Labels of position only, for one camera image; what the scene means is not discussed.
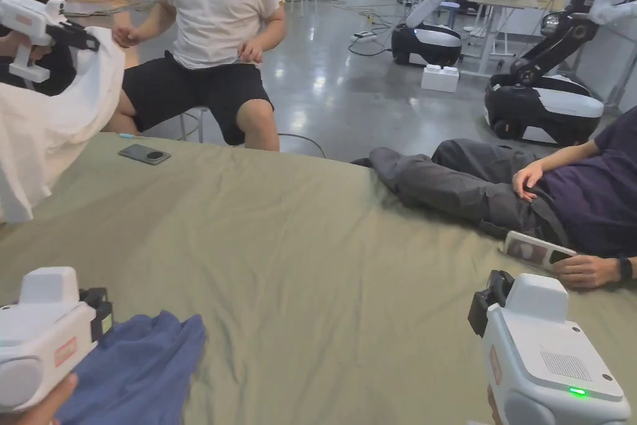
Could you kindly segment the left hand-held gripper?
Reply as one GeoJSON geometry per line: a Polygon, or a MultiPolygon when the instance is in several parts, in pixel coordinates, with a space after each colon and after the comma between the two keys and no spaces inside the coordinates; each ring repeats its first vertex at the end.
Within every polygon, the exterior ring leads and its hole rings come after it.
{"type": "Polygon", "coordinates": [[[2,413],[41,402],[112,327],[107,288],[79,288],[72,267],[26,274],[17,302],[1,307],[2,413]]]}

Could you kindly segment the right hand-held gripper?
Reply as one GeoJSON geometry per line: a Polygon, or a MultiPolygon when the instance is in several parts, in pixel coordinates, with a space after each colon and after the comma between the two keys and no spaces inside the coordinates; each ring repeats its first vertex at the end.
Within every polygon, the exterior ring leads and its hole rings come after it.
{"type": "Polygon", "coordinates": [[[502,270],[474,294],[468,321],[482,339],[501,424],[627,424],[630,404],[556,279],[502,270]]]}

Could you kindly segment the person's left hand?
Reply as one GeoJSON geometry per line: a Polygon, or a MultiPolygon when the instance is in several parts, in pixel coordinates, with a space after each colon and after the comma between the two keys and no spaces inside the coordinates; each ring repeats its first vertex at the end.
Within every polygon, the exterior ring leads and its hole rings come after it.
{"type": "Polygon", "coordinates": [[[78,384],[78,376],[71,373],[37,405],[20,413],[1,414],[1,424],[60,424],[56,414],[60,407],[72,396],[78,384]]]}

